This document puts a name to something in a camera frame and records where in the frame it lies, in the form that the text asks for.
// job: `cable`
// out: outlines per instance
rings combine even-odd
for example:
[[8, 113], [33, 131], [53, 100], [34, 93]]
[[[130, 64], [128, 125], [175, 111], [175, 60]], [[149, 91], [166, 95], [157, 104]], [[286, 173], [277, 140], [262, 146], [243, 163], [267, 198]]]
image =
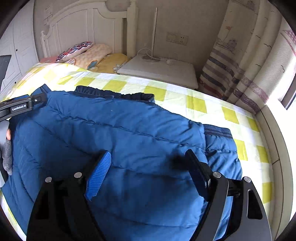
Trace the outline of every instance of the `cable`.
[[143, 49], [147, 49], [147, 51], [146, 51], [146, 55], [148, 55], [151, 59], [142, 59], [143, 61], [151, 61], [151, 60], [161, 60], [161, 59], [159, 59], [159, 58], [154, 58], [154, 57], [152, 57], [152, 56], [150, 56], [149, 54], [148, 54], [148, 50], [151, 52], [151, 50], [149, 49], [149, 48], [142, 48], [142, 49], [140, 49], [138, 52], [137, 52], [137, 55], [139, 54], [139, 52], [141, 51], [141, 50], [143, 50]]

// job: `metal screw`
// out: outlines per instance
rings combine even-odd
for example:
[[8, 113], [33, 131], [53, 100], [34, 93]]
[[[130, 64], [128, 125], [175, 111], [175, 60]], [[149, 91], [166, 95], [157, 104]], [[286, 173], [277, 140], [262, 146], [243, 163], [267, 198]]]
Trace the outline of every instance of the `metal screw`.
[[51, 177], [47, 177], [46, 179], [45, 179], [45, 182], [46, 183], [50, 183], [52, 181], [52, 178]]
[[82, 177], [82, 173], [81, 172], [77, 172], [77, 173], [74, 174], [74, 177], [75, 178], [80, 178], [80, 177]]
[[213, 172], [213, 176], [216, 178], [220, 178], [221, 177], [221, 173], [219, 172]]
[[245, 182], [248, 182], [248, 183], [251, 182], [251, 179], [249, 177], [244, 177], [244, 180], [245, 180]]

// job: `wardrobe door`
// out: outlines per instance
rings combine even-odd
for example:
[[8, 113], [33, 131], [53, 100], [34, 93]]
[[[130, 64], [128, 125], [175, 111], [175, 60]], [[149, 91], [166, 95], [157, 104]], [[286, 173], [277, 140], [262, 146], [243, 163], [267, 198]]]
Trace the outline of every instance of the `wardrobe door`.
[[13, 19], [15, 53], [22, 76], [38, 62], [33, 33], [34, 0], [30, 0]]
[[11, 55], [11, 59], [6, 71], [3, 84], [7, 86], [19, 73], [20, 68], [15, 55], [15, 47], [13, 43], [13, 23], [11, 22], [0, 39], [0, 55]]

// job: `bed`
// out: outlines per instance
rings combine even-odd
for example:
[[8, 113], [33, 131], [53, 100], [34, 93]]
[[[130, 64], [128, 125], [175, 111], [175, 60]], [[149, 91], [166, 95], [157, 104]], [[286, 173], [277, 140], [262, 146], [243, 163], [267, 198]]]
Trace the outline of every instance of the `bed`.
[[[48, 34], [45, 35], [43, 32], [41, 35], [44, 56], [58, 55], [82, 41], [104, 43], [112, 48], [113, 53], [135, 56], [137, 20], [135, 0], [131, 1], [131, 6], [126, 12], [108, 11], [105, 1], [78, 1], [58, 12], [50, 22]], [[127, 19], [126, 37], [124, 19]], [[36, 64], [9, 93], [1, 95], [1, 100], [31, 94], [43, 84], [52, 91], [74, 91], [76, 86], [84, 85], [122, 94], [153, 93], [155, 103], [170, 112], [196, 122], [229, 128], [237, 145], [243, 176], [252, 179], [271, 223], [274, 211], [271, 159], [260, 125], [250, 112], [181, 86], [125, 75], [94, 73], [70, 64]], [[2, 193], [0, 193], [0, 204], [14, 230], [24, 240], [25, 234]]]
[[[274, 197], [270, 155], [260, 125], [248, 111], [184, 87], [138, 77], [81, 71], [69, 64], [37, 64], [5, 99], [31, 94], [43, 84], [53, 91], [73, 91], [76, 86], [85, 85], [122, 94], [153, 93], [155, 103], [171, 112], [193, 121], [229, 128], [237, 145], [243, 176], [249, 176], [254, 182], [271, 222]], [[23, 235], [5, 197], [0, 199], [14, 229]]]

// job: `blue gripper pad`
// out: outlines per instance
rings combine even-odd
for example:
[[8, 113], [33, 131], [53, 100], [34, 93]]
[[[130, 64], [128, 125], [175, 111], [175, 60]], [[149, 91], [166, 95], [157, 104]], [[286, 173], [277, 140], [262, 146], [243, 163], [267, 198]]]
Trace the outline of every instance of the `blue gripper pad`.
[[93, 170], [91, 176], [86, 183], [85, 198], [90, 201], [92, 197], [98, 194], [98, 191], [104, 181], [104, 178], [111, 165], [111, 153], [106, 151], [102, 159], [99, 161], [96, 168]]

